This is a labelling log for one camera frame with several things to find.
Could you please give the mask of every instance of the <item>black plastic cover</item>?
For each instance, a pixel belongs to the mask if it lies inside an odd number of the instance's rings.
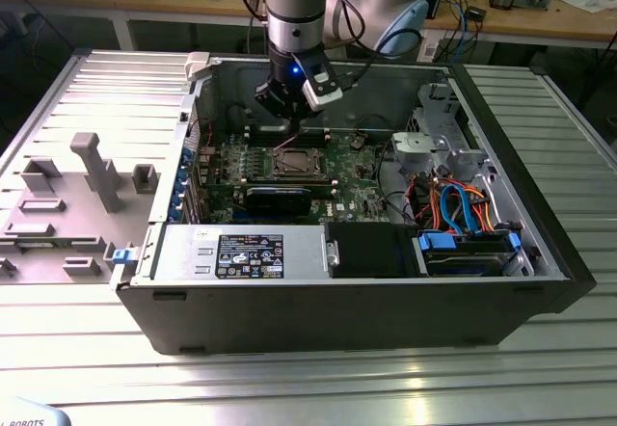
[[[391,279],[418,277],[409,226],[383,222],[331,222],[324,225],[326,241],[336,243],[335,279]]]

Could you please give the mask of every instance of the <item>gray plastic part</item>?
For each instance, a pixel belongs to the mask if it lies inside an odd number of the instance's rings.
[[[116,245],[111,241],[107,244],[107,248],[103,252],[103,261],[109,267],[109,270],[114,270],[114,262],[112,262],[112,257],[114,256],[114,252],[116,251]]]
[[[112,186],[116,190],[118,190],[121,184],[121,177],[118,175],[118,172],[116,171],[116,166],[114,166],[114,161],[112,161],[111,159],[103,159],[103,163],[105,163],[105,171],[107,171],[107,175],[109,175],[110,177]],[[93,186],[93,183],[90,181],[90,176],[87,174],[84,174],[84,177],[86,178],[86,182],[88,183],[88,186],[90,187],[90,189],[93,192],[95,192],[96,188]]]
[[[77,132],[70,142],[70,150],[77,154],[86,166],[90,182],[100,197],[107,212],[117,212],[121,208],[121,201],[116,194],[116,179],[107,173],[105,163],[98,154],[98,136],[93,132]]]
[[[17,268],[6,257],[0,257],[0,275],[12,277]]]
[[[21,212],[62,212],[66,208],[65,202],[59,198],[23,200],[19,204]]]
[[[100,274],[100,267],[93,257],[65,257],[65,265],[62,268],[72,277]]]
[[[5,228],[6,235],[15,236],[51,236],[54,226],[51,224],[10,224]]]
[[[138,164],[131,175],[135,191],[141,194],[155,193],[158,186],[158,175],[151,164]]]
[[[0,253],[2,254],[22,254],[23,250],[18,247],[15,241],[3,241],[0,243]]]
[[[22,200],[32,200],[33,195],[28,189],[11,210],[1,230],[0,256],[7,257],[19,270],[12,279],[0,275],[0,285],[8,280],[18,283],[61,283],[106,282],[111,278],[113,267],[103,259],[104,251],[84,253],[92,256],[100,267],[98,276],[70,277],[63,270],[66,256],[80,255],[72,246],[74,241],[92,241],[102,237],[109,245],[113,242],[118,248],[124,248],[128,242],[141,245],[148,228],[148,215],[152,207],[154,195],[138,195],[135,193],[131,173],[120,173],[121,184],[118,196],[122,200],[122,211],[108,213],[100,202],[96,192],[93,192],[84,173],[63,173],[62,177],[50,178],[56,198],[62,199],[67,208],[62,212],[23,212],[19,209]],[[46,224],[51,223],[55,233],[45,242],[38,235],[31,237],[8,237],[4,228],[10,224]],[[50,243],[67,244],[65,247],[51,248]]]
[[[50,197],[54,191],[48,178],[62,177],[51,159],[33,158],[21,172],[21,178],[26,183],[34,197]]]
[[[102,236],[98,236],[91,241],[73,241],[70,245],[78,253],[102,253],[107,246]]]

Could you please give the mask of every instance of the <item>side panel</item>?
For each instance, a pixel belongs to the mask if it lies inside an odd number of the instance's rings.
[[[596,282],[575,248],[572,240],[564,231],[557,217],[550,208],[542,192],[526,170],[519,153],[504,133],[491,107],[486,103],[481,92],[474,84],[465,67],[455,66],[452,69],[454,79],[461,92],[461,101],[474,124],[479,126],[482,138],[494,153],[492,159],[501,166],[510,179],[514,190],[523,202],[533,224],[542,235],[550,254],[553,256],[561,272],[571,278],[567,294],[553,303],[545,311],[560,312],[587,294]],[[494,84],[496,79],[488,78],[487,84]]]
[[[498,344],[565,282],[120,288],[162,354]]]

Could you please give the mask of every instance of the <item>table leg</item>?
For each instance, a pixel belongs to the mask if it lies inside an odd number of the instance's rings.
[[[128,20],[113,18],[112,23],[114,23],[114,31],[116,31],[120,50],[137,50],[137,45],[133,39],[133,33],[131,33],[128,26]]]
[[[422,29],[422,44],[417,52],[417,61],[433,63],[440,40],[445,37],[444,29]]]

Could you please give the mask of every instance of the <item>blue latch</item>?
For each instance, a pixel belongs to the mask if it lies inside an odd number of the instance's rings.
[[[426,250],[456,250],[456,241],[450,233],[430,231],[422,233],[419,238],[420,249]]]
[[[184,190],[186,190],[186,187],[184,185],[182,185],[182,182],[179,180],[176,180],[174,182],[174,191],[178,192],[178,194],[180,193],[184,193]]]
[[[115,265],[134,264],[139,259],[139,248],[126,248],[115,250],[112,254],[112,262]]]
[[[167,216],[169,219],[171,219],[172,221],[179,221],[180,220],[180,211],[178,211],[177,209],[175,209],[174,206],[170,206],[170,208],[167,211]]]
[[[519,238],[519,235],[512,232],[508,235],[508,239],[510,240],[512,248],[514,248],[514,251],[518,251],[521,248],[521,238]]]
[[[195,152],[190,150],[189,148],[182,149],[182,155],[180,157],[180,162],[183,166],[186,166],[193,162],[195,158]]]
[[[183,171],[182,169],[178,170],[178,172],[175,173],[176,180],[180,180],[184,182],[187,178],[189,178],[189,174],[186,173],[186,171]]]

